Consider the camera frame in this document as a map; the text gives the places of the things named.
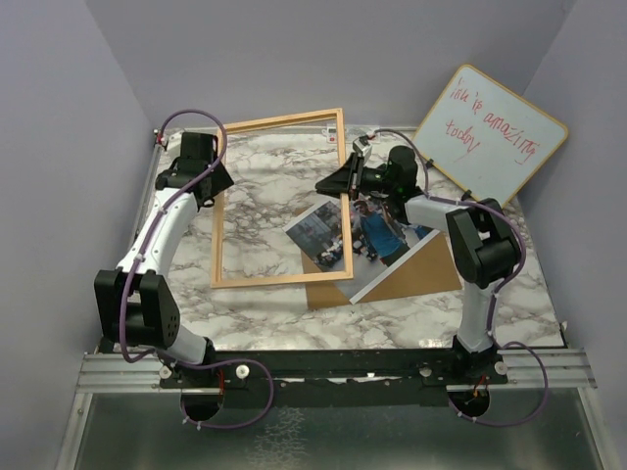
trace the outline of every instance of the photo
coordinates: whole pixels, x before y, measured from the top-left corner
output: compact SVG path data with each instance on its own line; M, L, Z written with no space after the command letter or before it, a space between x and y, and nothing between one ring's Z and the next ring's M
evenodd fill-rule
M357 303L400 265L432 240L437 232L421 225L404 225L378 199L351 201L351 236L355 277L336 287ZM340 206L321 202L303 212L286 227L287 235L320 270L344 270Z

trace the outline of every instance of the whiteboard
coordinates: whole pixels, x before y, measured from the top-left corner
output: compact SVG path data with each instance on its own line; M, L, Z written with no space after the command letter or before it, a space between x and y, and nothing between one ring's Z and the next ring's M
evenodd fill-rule
M568 129L473 66L461 66L418 128L420 153L479 201L509 202Z

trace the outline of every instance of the blue shirt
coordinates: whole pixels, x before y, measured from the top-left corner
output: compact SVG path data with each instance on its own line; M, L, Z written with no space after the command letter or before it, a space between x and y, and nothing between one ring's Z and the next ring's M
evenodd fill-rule
M361 224L370 244L381 258L389 257L403 245L378 212L362 217Z

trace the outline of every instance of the marble surface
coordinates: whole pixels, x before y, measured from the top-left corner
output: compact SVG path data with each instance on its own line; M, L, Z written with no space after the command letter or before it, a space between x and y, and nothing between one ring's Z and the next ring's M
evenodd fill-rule
M160 170L178 155L170 138ZM375 144L371 164L400 142ZM234 135L226 166L236 182L227 192L224 277L300 273L298 248L282 227L319 196L314 183L337 167L333 144L314 129ZM461 190L435 168L433 194L458 198ZM527 263L502 292L497 338L533 346L561 346L555 312L521 211L506 214L527 243ZM202 210L184 235L169 272L182 324L223 350L438 348L451 344L461 319L462 291L308 310L303 286L256 289L210 287L212 210Z

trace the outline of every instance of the picture frame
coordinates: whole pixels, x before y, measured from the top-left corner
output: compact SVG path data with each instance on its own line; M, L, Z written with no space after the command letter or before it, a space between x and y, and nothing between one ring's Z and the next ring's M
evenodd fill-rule
M235 122L226 124L224 127L228 135L251 132L255 130L272 129L275 127L284 127L288 125L304 124L308 122L319 122L335 120L337 129L337 155L338 167L341 167L346 161L346 139L344 135L344 113L341 108L313 111L308 113L300 113L295 115L266 117L256 120L248 120L243 122ZM222 139L218 135L218 144L221 145ZM351 240L351 214L349 209L349 197L347 194L340 196L341 209L341 225L342 240ZM223 243L224 243L224 211L225 199L224 193L216 196L214 205L214 220L212 232L212 269L211 269L211 287L213 289L237 288L237 287L260 287L283 284L298 284L310 282L324 281L340 281L353 279L353 253L351 243L343 244L343 257L345 260L345 269L336 272L315 272L302 274L282 274L277 276L265 277L249 277L224 279L222 278L223 266Z

